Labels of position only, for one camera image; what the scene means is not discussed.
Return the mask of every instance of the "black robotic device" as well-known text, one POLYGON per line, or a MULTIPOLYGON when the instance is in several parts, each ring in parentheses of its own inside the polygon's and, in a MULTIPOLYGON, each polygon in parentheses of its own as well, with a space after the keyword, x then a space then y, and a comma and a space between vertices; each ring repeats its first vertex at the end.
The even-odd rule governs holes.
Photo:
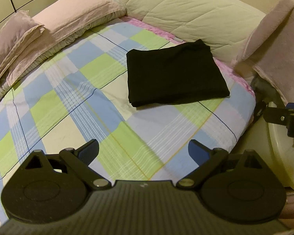
POLYGON ((3 188, 9 221, 0 235, 272 235, 287 230, 277 220, 284 188, 255 151, 233 155, 195 140, 189 144, 209 159, 176 186, 122 180, 112 186, 88 167, 99 153, 96 140, 58 155, 35 150, 3 188))

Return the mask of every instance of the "folded black cloth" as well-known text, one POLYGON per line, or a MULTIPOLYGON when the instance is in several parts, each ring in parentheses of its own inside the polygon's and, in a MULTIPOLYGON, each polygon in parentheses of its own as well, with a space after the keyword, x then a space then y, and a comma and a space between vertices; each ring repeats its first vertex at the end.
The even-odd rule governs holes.
POLYGON ((126 54, 129 102, 181 104, 230 95, 226 82, 202 40, 126 54))

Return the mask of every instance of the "plaid bed sheet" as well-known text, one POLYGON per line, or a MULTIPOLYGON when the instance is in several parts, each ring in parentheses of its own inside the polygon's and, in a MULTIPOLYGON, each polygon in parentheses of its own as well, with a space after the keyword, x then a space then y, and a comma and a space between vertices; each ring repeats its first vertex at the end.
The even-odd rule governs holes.
MULTIPOLYGON (((127 51, 174 45, 116 19, 88 30, 15 85, 0 102, 0 195, 35 149, 55 154, 95 138, 100 151, 90 167, 110 181, 173 182, 197 168, 189 140, 230 151, 255 99, 220 64, 229 98, 143 109, 129 104, 127 51)), ((6 220, 0 201, 0 225, 6 220)))

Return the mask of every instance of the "pink fleece blanket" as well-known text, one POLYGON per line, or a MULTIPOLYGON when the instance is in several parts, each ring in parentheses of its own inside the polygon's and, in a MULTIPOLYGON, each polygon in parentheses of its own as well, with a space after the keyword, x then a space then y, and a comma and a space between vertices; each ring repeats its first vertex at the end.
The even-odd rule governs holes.
MULTIPOLYGON (((154 34, 161 36, 163 38, 165 38, 166 40, 174 43, 174 44, 181 44, 184 43, 185 41, 176 38, 173 34, 168 33, 166 31, 163 31, 157 27, 153 27, 151 25, 145 24, 135 18, 131 18, 131 17, 126 17, 123 16, 120 18, 121 20, 123 20, 124 22, 130 23, 134 26, 138 26, 140 28, 146 29, 148 31, 153 32, 154 34)), ((249 92, 252 96, 255 97, 255 93, 252 90, 252 88, 250 87, 250 85, 240 76, 238 76, 233 69, 231 69, 230 67, 228 67, 227 65, 225 65, 223 62, 220 62, 218 59, 213 58, 216 65, 219 67, 220 71, 222 71, 223 73, 226 73, 230 78, 232 78, 234 81, 236 81, 237 83, 239 83, 247 92, 249 92)))

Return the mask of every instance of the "ribbed black surface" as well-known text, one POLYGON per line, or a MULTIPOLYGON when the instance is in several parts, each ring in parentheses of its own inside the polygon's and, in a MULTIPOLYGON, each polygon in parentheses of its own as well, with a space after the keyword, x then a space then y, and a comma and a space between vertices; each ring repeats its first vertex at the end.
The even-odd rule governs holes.
POLYGON ((285 231, 278 221, 240 225, 208 212, 195 193, 174 188, 170 181, 118 181, 97 191, 74 215, 44 225, 10 220, 0 235, 272 235, 285 231))

